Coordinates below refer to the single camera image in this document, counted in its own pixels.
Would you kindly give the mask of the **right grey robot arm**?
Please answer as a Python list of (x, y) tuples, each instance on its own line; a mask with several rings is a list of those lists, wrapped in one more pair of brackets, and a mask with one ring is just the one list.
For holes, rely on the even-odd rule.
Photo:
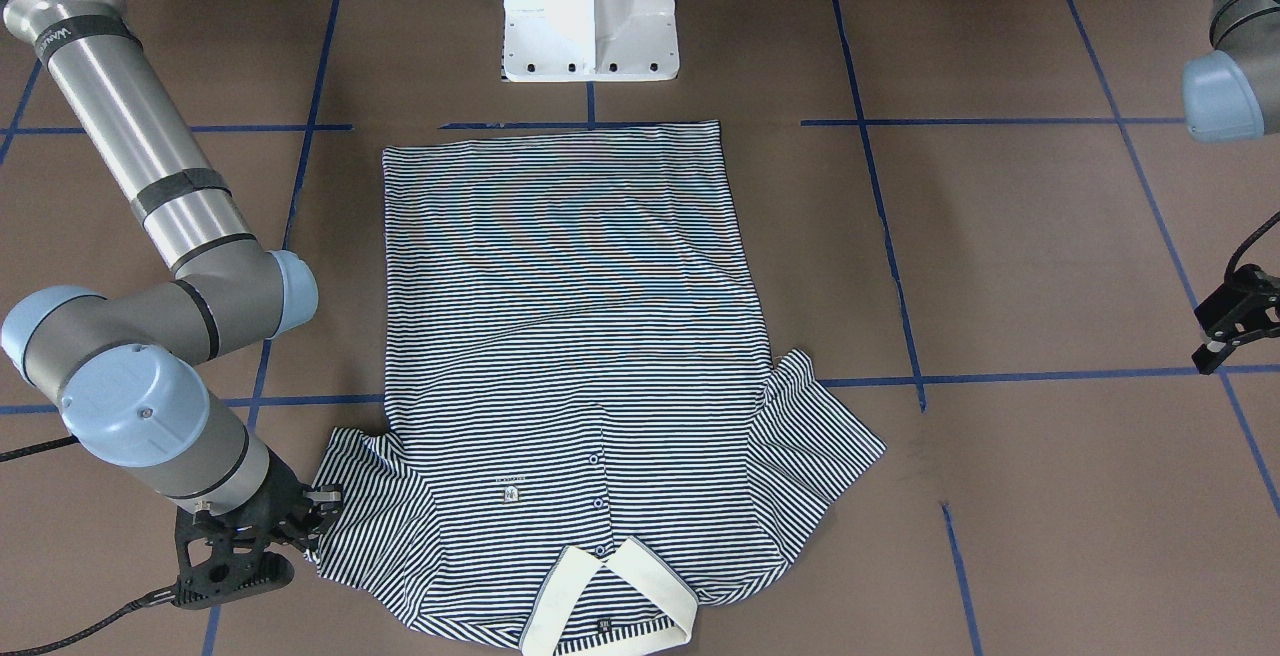
[[(4, 351), (84, 448), (173, 504), (184, 569), (238, 578), (273, 542), (307, 548), (332, 497), (312, 495), (200, 368), (308, 322), (308, 265), (261, 243), (125, 0), (3, 0), (3, 31), (64, 97), (155, 260), (106, 284), (70, 279), (22, 299), (3, 324)], [(200, 565), (187, 554), (197, 536), (214, 551)]]

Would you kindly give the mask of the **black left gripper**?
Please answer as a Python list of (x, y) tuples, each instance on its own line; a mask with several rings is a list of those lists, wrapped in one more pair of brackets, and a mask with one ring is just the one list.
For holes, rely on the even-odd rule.
[(1235, 350), (1279, 336), (1279, 281), (1261, 266), (1243, 265), (1194, 309), (1203, 343), (1192, 354), (1202, 375), (1213, 374)]

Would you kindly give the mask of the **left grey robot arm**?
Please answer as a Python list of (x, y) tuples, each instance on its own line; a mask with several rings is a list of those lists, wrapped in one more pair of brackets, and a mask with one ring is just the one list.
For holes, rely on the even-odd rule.
[[(1187, 131), (1201, 144), (1262, 138), (1279, 131), (1279, 0), (1213, 0), (1211, 51), (1181, 73)], [(1221, 284), (1194, 310), (1203, 343), (1197, 370), (1213, 374), (1242, 345), (1277, 338), (1277, 277), (1242, 263), (1277, 226), (1271, 215), (1228, 260)]]

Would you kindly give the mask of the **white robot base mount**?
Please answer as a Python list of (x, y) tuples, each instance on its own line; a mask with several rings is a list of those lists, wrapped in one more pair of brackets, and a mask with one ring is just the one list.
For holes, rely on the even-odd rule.
[(675, 0), (503, 0), (516, 83), (660, 82), (681, 68)]

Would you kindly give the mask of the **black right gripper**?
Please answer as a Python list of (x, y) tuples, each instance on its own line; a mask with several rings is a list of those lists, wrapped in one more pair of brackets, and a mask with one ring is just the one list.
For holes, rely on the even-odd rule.
[(193, 511), (179, 509), (175, 518), (177, 543), (196, 537), (227, 537), (234, 545), (264, 542), (289, 545), (301, 552), (314, 546), (323, 533), (323, 491), (305, 486), (282, 461), (270, 461), (264, 483), (248, 501), (221, 515), (211, 504)]

